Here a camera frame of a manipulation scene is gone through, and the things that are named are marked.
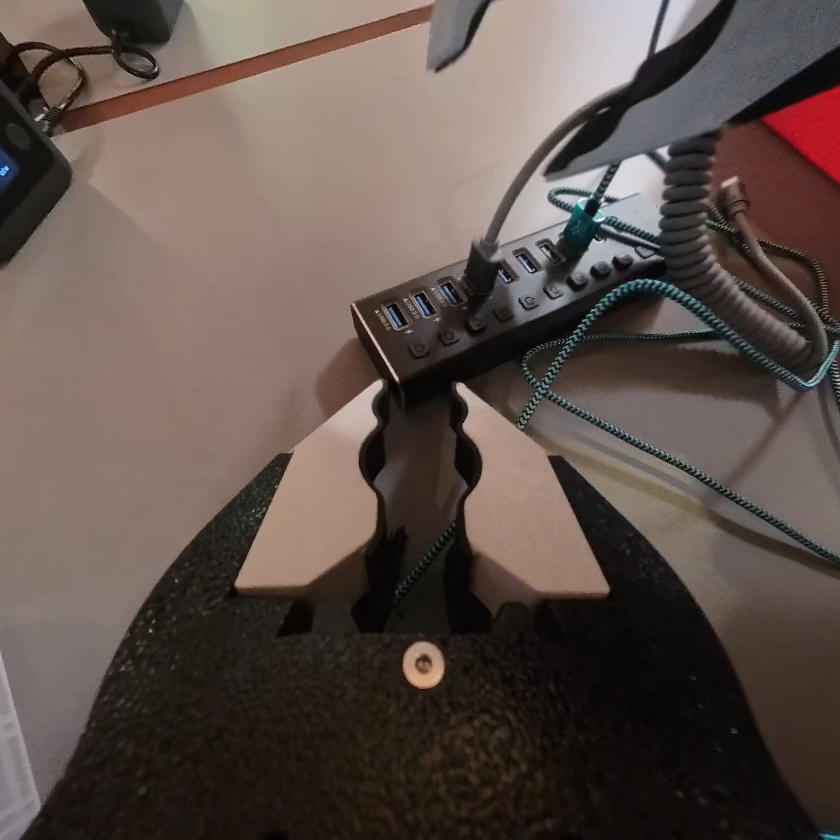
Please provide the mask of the black charger block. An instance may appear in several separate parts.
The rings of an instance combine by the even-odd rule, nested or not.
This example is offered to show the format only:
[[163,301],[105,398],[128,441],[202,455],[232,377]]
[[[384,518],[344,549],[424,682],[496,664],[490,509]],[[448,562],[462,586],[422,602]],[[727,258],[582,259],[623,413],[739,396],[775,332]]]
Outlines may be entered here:
[[98,30],[138,45],[169,42],[184,1],[83,1]]

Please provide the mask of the red plastic bin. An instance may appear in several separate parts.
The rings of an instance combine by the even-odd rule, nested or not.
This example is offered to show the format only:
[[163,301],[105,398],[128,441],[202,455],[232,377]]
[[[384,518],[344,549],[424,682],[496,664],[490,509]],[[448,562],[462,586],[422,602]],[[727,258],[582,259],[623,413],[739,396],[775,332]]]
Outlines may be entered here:
[[764,117],[763,122],[839,183],[839,87]]

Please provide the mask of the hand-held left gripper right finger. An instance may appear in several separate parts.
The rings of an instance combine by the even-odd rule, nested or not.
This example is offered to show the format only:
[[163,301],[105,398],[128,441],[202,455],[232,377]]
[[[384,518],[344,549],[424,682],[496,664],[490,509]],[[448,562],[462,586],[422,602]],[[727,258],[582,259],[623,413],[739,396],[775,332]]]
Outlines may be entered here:
[[490,629],[507,607],[596,602],[611,587],[550,457],[471,391],[451,385],[455,469],[465,484],[444,562],[449,628]]

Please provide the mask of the black usb hub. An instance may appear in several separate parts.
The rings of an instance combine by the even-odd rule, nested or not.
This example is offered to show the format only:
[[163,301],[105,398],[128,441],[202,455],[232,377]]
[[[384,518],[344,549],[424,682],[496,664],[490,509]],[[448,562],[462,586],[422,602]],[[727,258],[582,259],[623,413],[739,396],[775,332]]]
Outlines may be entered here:
[[358,338],[397,405],[406,410],[452,382],[467,382],[573,329],[613,288],[665,273],[652,245],[597,234],[582,256],[559,245],[564,223],[500,249],[487,296],[465,278],[465,261],[351,304]]

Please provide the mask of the black power station with display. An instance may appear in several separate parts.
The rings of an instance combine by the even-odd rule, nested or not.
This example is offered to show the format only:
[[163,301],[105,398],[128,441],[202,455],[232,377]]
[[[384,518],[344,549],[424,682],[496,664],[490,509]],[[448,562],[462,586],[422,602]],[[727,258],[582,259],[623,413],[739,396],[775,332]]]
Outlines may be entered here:
[[1,85],[1,265],[7,265],[70,186],[67,158]]

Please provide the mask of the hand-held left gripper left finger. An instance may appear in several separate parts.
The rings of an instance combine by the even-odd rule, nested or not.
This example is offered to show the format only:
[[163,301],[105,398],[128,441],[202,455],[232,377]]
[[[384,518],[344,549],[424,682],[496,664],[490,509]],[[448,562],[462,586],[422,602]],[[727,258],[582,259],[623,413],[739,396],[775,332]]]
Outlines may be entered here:
[[385,628],[407,545],[375,485],[390,403],[388,384],[377,380],[294,447],[237,595],[290,598],[312,615],[341,607],[363,633]]

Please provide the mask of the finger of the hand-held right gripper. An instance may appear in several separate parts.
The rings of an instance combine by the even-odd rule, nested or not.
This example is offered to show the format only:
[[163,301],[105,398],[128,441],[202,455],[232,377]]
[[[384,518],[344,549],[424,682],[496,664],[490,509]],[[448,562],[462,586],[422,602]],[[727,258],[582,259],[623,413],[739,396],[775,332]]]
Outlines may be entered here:
[[838,82],[838,1],[717,2],[647,58],[544,175],[576,175],[762,119]]
[[427,69],[441,71],[470,46],[491,1],[434,1],[427,42]]

